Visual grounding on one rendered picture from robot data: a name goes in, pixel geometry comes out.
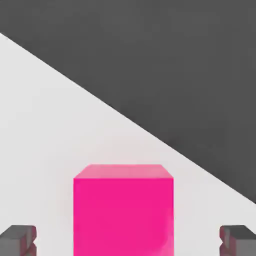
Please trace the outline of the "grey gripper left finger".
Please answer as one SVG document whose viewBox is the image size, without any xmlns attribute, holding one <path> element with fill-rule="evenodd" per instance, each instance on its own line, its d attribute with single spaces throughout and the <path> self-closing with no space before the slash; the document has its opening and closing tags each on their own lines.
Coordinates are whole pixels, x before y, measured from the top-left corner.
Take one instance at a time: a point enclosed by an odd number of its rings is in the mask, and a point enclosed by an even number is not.
<svg viewBox="0 0 256 256">
<path fill-rule="evenodd" d="M 37 256 L 34 225 L 11 225 L 0 235 L 0 256 Z"/>
</svg>

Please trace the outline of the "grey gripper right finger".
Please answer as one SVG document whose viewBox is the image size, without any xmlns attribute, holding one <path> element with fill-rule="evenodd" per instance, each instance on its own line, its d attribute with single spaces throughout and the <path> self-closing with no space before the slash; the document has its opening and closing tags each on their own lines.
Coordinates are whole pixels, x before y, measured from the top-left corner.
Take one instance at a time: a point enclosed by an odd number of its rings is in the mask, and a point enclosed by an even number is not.
<svg viewBox="0 0 256 256">
<path fill-rule="evenodd" d="M 256 234 L 245 225 L 222 225 L 219 256 L 256 256 Z"/>
</svg>

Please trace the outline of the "small pink cube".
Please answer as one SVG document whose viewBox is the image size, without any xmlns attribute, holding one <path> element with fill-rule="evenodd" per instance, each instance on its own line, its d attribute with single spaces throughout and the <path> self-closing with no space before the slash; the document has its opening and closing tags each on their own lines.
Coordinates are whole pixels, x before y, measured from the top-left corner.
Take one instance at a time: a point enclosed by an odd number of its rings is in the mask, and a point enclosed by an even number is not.
<svg viewBox="0 0 256 256">
<path fill-rule="evenodd" d="M 73 256 L 174 256 L 174 179 L 160 164 L 91 164 L 73 179 Z"/>
</svg>

